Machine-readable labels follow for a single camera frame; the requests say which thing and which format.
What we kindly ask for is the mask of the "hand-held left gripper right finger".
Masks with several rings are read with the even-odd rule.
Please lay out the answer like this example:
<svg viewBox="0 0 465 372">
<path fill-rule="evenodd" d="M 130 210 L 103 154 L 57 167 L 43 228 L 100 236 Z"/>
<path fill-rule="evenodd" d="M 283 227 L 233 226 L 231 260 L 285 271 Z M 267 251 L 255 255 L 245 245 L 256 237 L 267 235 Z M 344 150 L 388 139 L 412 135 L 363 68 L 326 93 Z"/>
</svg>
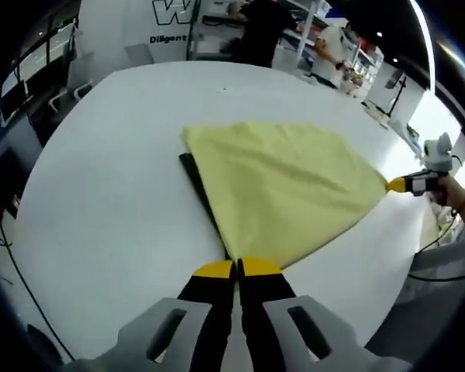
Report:
<svg viewBox="0 0 465 372">
<path fill-rule="evenodd" d="M 307 295 L 296 295 L 275 263 L 237 261 L 243 331 L 253 365 L 275 371 L 407 371 L 395 357 L 357 342 L 353 327 Z"/>
</svg>

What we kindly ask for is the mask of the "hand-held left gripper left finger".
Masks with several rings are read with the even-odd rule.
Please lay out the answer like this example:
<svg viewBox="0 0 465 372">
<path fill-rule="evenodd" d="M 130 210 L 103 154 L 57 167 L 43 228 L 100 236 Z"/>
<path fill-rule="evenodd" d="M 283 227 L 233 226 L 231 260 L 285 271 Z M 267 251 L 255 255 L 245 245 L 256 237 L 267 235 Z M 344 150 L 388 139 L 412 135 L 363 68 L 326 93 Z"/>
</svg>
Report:
<svg viewBox="0 0 465 372">
<path fill-rule="evenodd" d="M 124 325 L 116 344 L 65 371 L 219 371 L 232 328 L 235 264 L 197 269 L 176 298 L 162 298 Z"/>
</svg>

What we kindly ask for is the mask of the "person's right hand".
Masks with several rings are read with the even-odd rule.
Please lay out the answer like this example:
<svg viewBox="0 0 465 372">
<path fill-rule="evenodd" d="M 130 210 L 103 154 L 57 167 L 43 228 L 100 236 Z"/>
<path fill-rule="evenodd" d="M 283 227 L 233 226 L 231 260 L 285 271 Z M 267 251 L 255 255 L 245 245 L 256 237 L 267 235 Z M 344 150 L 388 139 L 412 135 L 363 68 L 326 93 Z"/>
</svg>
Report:
<svg viewBox="0 0 465 372">
<path fill-rule="evenodd" d="M 438 178 L 438 187 L 431 195 L 436 204 L 448 206 L 456 212 L 461 212 L 465 207 L 465 188 L 450 175 Z"/>
</svg>

